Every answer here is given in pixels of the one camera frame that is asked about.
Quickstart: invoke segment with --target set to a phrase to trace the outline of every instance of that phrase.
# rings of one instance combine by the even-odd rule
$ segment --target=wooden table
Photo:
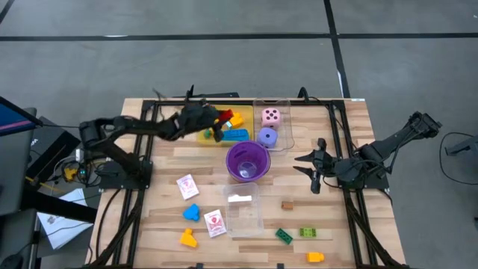
[[[122,115],[139,118],[142,101],[126,99]],[[354,144],[361,146],[370,143],[374,138],[365,102],[345,102]],[[168,117],[178,109],[164,106],[162,111]],[[198,223],[186,221],[182,217],[182,212],[192,203],[200,207],[201,215],[220,209],[226,217],[223,188],[236,183],[225,165],[228,148],[201,146],[195,141],[194,134],[176,142],[155,138],[152,150],[154,173],[144,199],[134,267],[186,268],[201,262],[205,268],[275,268],[277,263],[284,263],[287,268],[354,268],[342,191],[322,184],[320,194],[313,194],[309,189],[310,179],[292,168],[295,164],[311,167],[311,164],[296,162],[294,158],[309,154],[316,148],[319,137],[326,139],[327,151],[335,155],[328,111],[320,106],[293,106],[291,119],[295,146],[285,155],[274,155],[269,172],[257,181],[264,234],[256,238],[232,239],[228,235],[209,238],[203,216]],[[344,146],[344,134],[342,131],[340,133]],[[123,136],[117,140],[117,144],[130,152],[134,147],[134,138],[133,135]],[[197,184],[199,195],[184,201],[176,180],[189,173]],[[336,184],[335,179],[326,180]],[[93,249],[96,246],[99,219],[113,192],[109,190],[102,195],[91,239]],[[371,229],[392,257],[404,263],[389,199],[375,190],[364,191],[364,196]],[[117,232],[123,197],[124,191],[118,194],[108,209],[102,228],[100,252]],[[294,210],[282,210],[282,200],[293,200]],[[193,229],[198,241],[196,249],[179,243],[181,234],[188,227]],[[300,227],[316,228],[317,237],[301,238]],[[292,235],[294,240],[291,245],[285,245],[276,238],[278,228]],[[367,262],[361,232],[359,237],[364,262]],[[128,233],[123,243],[122,262],[126,260],[129,238]],[[307,252],[322,252],[326,260],[320,264],[309,264],[305,258]]]

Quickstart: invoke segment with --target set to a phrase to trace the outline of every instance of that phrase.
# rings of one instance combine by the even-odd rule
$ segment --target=yellow tray
[[[244,118],[244,124],[238,129],[246,129],[249,133],[249,140],[254,140],[254,108],[251,105],[215,105],[218,110],[231,109],[232,112],[240,113]],[[216,143],[214,138],[204,137],[204,130],[197,133],[197,141],[200,144],[211,146],[232,146],[237,141],[221,141]]]

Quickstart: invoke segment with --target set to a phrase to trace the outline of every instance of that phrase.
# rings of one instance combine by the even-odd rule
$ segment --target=green lego brick
[[[204,131],[204,138],[210,138],[212,136],[212,131],[207,129]]]
[[[314,228],[300,228],[300,236],[306,238],[314,238],[317,236]]]
[[[276,236],[286,244],[290,244],[292,242],[292,236],[288,235],[283,229],[279,228],[276,232]]]

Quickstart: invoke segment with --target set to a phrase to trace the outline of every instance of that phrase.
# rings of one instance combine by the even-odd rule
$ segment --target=computer screen
[[[31,130],[42,123],[36,117],[0,96],[0,137]]]

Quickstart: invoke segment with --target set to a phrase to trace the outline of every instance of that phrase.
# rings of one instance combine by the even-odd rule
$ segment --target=concrete floor
[[[7,0],[0,0],[3,6]],[[478,32],[474,0],[332,0],[338,33]],[[15,0],[0,36],[328,32],[320,0]],[[447,132],[478,133],[478,39],[341,40],[353,98],[365,98],[378,139],[424,111],[444,127],[400,150],[390,176],[409,265],[476,268],[478,186],[446,179],[438,146]],[[341,97],[330,40],[0,42],[0,94],[58,124],[117,115],[125,97],[237,91]],[[451,137],[453,144],[461,137]],[[478,182],[469,154],[447,172]],[[91,231],[43,259],[80,266]],[[42,256],[50,254],[48,244]]]

